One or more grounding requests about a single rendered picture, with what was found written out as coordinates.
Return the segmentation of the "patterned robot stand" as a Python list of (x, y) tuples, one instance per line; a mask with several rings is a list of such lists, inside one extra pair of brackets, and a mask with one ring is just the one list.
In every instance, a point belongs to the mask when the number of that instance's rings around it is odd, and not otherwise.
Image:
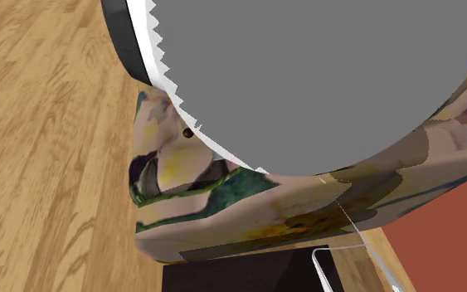
[(146, 85), (134, 117), (135, 244), (163, 263), (205, 260), (386, 225), (467, 182), (467, 79), (389, 148), (330, 173), (259, 173), (220, 158)]

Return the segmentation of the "dark brown cabinet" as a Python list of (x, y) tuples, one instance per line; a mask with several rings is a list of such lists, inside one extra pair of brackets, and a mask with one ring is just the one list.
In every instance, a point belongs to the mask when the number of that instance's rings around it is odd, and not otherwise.
[[(318, 247), (166, 265), (162, 292), (323, 292), (311, 259)], [(345, 292), (331, 251), (318, 256), (331, 285)]]

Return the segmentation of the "clear white-edged panel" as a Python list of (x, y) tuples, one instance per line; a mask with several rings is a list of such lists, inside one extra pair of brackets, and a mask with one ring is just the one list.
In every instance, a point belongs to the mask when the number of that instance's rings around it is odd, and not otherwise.
[(343, 246), (343, 247), (334, 247), (334, 248), (318, 247), (312, 250), (311, 259), (314, 264), (314, 268), (318, 274), (320, 283), (323, 288), (323, 292), (340, 292), (340, 290), (336, 290), (329, 282), (328, 277), (326, 276), (323, 268), (319, 264), (318, 252), (319, 251), (343, 250), (343, 249), (363, 247), (363, 246), (369, 249), (374, 259), (377, 261), (378, 267), (384, 272), (387, 283), (392, 288), (392, 292), (406, 292), (405, 289), (402, 287), (402, 285), (399, 283), (399, 281), (392, 274), (392, 272), (387, 268), (386, 264), (380, 259), (377, 252), (373, 249), (373, 247), (370, 244), (367, 244), (367, 243), (361, 244), (361, 245), (355, 245), (355, 246)]

